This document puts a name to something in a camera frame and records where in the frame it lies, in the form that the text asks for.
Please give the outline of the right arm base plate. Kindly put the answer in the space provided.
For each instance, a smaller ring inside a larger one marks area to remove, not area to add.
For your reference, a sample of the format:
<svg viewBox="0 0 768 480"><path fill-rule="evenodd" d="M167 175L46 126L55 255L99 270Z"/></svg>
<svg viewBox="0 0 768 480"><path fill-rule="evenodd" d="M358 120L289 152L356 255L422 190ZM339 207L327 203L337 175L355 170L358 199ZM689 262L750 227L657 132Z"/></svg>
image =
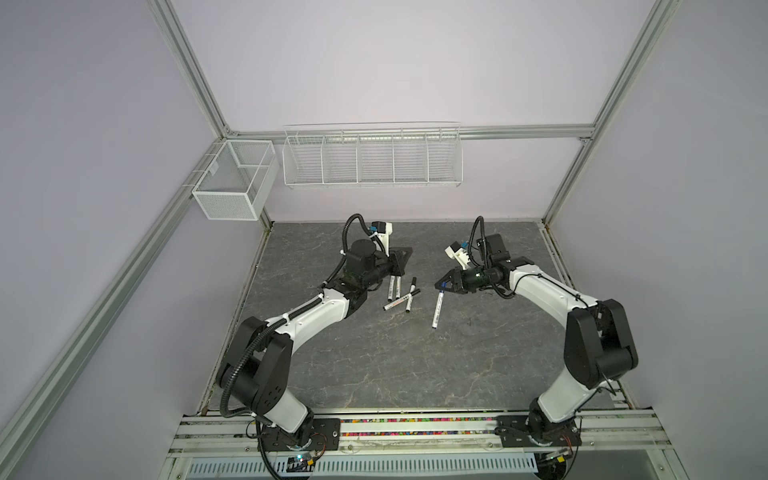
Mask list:
<svg viewBox="0 0 768 480"><path fill-rule="evenodd" d="M552 423L538 412L527 415L501 415L496 418L494 434L505 448L572 447L582 445L574 419Z"/></svg>

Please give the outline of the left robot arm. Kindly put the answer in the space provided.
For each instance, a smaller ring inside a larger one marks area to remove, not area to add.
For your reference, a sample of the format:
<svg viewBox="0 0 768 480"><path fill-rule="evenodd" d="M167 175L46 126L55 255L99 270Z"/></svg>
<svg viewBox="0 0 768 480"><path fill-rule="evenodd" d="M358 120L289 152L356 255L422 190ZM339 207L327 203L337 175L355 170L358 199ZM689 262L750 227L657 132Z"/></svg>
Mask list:
<svg viewBox="0 0 768 480"><path fill-rule="evenodd" d="M240 324L216 375L221 416L250 415L295 443L308 441L314 413L288 389L293 354L352 316L386 279L405 274L413 249L393 247L392 232L389 222L351 215L342 229L341 260L315 296L279 316Z"/></svg>

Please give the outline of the white marker pen blue tip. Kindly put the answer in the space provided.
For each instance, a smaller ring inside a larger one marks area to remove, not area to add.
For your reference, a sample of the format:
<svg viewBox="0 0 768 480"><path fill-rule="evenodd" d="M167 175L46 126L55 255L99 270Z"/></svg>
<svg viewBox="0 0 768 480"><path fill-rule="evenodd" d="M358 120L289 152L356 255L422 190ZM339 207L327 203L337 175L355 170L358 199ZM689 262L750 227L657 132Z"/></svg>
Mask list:
<svg viewBox="0 0 768 480"><path fill-rule="evenodd" d="M435 330L438 328L438 325L439 325L439 320L440 320L442 305L444 300L444 293L445 292L443 290L439 290L439 293L436 299L435 309L434 309L433 318L431 322L431 328Z"/></svg>

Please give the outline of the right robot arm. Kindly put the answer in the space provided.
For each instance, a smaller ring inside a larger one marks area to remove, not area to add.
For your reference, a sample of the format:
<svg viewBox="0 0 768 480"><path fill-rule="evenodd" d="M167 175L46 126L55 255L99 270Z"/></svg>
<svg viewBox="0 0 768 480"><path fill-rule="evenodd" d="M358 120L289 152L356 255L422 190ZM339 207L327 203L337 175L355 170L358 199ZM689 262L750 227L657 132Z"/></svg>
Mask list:
<svg viewBox="0 0 768 480"><path fill-rule="evenodd" d="M490 290L505 300L523 297L549 314L565 331L564 367L529 407L527 431L538 442L572 426L576 413L600 389L635 369L639 355L624 306L583 294L544 272L527 257L514 257L498 234L487 234L484 218L473 222L466 242L453 242L446 255L458 265L435 288L469 294Z"/></svg>

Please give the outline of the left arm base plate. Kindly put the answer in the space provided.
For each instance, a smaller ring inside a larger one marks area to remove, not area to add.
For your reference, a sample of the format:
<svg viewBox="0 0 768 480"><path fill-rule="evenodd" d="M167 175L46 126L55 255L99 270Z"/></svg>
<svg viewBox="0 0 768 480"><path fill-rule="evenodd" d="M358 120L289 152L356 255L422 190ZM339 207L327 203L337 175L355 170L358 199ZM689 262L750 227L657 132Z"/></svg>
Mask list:
<svg viewBox="0 0 768 480"><path fill-rule="evenodd" d="M336 451L341 439L341 419L336 417L313 418L294 433L277 426L263 426L257 434L267 452L287 451Z"/></svg>

